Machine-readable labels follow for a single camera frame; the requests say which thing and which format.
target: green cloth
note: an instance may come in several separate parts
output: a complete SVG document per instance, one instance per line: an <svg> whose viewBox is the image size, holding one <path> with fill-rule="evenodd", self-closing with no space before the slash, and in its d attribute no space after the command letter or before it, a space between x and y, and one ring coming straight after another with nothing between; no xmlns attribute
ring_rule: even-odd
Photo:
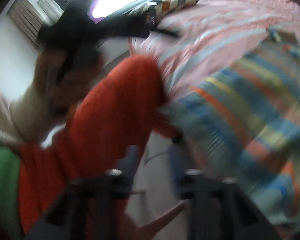
<svg viewBox="0 0 300 240"><path fill-rule="evenodd" d="M0 147L0 224L12 240L22 239L18 211L20 158Z"/></svg>

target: hand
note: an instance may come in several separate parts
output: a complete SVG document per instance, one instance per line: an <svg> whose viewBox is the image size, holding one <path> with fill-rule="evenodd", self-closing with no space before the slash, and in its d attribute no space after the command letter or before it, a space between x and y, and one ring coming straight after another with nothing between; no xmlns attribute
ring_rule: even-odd
<svg viewBox="0 0 300 240"><path fill-rule="evenodd" d="M65 59L65 51L44 49L38 56L35 67L34 85L39 96L47 97L49 103L56 108L69 108L83 100L104 64L100 57L90 65L71 70L66 73L61 83L55 84L49 91L46 91L49 69L59 69Z"/></svg>

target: bed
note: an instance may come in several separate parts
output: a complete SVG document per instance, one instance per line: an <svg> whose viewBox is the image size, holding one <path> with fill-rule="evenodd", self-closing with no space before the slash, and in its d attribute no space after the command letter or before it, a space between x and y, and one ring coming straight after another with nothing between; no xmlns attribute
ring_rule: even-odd
<svg viewBox="0 0 300 240"><path fill-rule="evenodd" d="M295 56L300 7L289 0L199 0L166 16L159 27L178 32L180 38L151 33L147 39L129 39L129 49L156 58L170 100L162 111L183 130L198 166L211 177L236 177L271 223L284 224L284 230L278 228L282 237L300 231L300 61L296 66L291 61L290 69L291 57L284 61L281 51L273 52L271 60L288 66L285 73L254 62L249 71L263 75L259 91L246 84L251 73L235 76L233 71L249 58L269 58L264 56L269 44L260 42L270 34L281 43L276 30L295 33L298 42L280 45ZM260 48L261 56L256 52ZM290 96L290 88L295 95Z"/></svg>
<svg viewBox="0 0 300 240"><path fill-rule="evenodd" d="M166 92L175 100L256 47L271 25L300 37L300 7L289 0L200 0L160 23L180 39L151 33L145 40L131 38L129 50L157 59Z"/></svg>

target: pillow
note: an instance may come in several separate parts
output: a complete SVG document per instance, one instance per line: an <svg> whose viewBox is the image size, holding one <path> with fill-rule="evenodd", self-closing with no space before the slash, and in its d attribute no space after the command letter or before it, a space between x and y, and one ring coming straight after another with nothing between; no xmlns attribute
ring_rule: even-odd
<svg viewBox="0 0 300 240"><path fill-rule="evenodd" d="M199 0L153 0L134 8L129 15L151 15L158 23L167 14L178 12L197 4Z"/></svg>

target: beige fabric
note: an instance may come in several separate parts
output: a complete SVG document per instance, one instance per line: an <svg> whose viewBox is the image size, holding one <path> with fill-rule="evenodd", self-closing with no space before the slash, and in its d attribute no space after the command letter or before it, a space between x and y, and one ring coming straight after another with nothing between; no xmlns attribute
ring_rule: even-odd
<svg viewBox="0 0 300 240"><path fill-rule="evenodd" d="M41 143L65 117L52 118L47 104L33 85L17 101L9 102L0 94L0 144L13 147L25 142Z"/></svg>
<svg viewBox="0 0 300 240"><path fill-rule="evenodd" d="M16 0L9 9L8 15L32 46L41 52L43 45L37 40L37 36L43 19L33 5L28 0Z"/></svg>

